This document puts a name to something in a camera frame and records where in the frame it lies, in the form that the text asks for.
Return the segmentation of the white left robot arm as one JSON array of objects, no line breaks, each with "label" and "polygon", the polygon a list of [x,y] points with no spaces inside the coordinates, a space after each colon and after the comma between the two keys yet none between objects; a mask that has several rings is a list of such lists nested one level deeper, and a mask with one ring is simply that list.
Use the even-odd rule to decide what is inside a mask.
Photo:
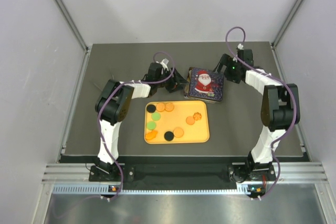
[{"label": "white left robot arm", "polygon": [[118,138],[121,122],[125,119],[133,99],[149,98],[159,88],[169,93],[182,90],[188,81],[174,68],[167,66],[168,60],[153,62],[141,80],[118,82],[109,80],[98,98],[95,111],[100,132],[100,150],[95,165],[107,180],[114,180],[119,174],[116,165]]}]

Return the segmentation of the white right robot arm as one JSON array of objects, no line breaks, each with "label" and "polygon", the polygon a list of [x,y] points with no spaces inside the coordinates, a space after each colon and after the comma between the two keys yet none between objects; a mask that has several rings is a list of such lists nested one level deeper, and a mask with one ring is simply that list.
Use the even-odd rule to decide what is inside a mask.
[{"label": "white right robot arm", "polygon": [[243,165],[230,165],[229,176],[237,183],[272,179],[275,150],[284,136],[300,121],[299,92],[296,84],[286,84],[263,69],[254,67],[253,52],[238,49],[234,57],[223,54],[215,73],[224,72],[226,80],[244,82],[262,95],[262,131]]}]

